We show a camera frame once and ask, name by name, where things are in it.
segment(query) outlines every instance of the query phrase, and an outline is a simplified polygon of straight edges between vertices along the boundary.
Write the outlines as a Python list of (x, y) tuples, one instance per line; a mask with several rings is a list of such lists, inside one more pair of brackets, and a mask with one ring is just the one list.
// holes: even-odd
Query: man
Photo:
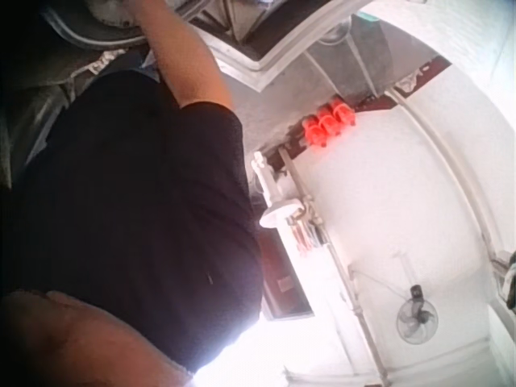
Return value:
[(260, 311), (242, 128), (221, 73), (164, 0), (127, 6), (168, 88), (136, 71), (96, 80), (9, 205), (4, 293), (38, 293), (5, 297), (3, 322), (51, 385), (183, 385)]

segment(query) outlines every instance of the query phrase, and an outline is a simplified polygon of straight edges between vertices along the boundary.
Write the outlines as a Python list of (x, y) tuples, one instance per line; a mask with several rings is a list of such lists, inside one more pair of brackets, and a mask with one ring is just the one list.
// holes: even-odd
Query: fan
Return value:
[(439, 325), (437, 310), (422, 295), (420, 285), (410, 288), (412, 298), (397, 313), (397, 332), (409, 344), (419, 345), (434, 337)]

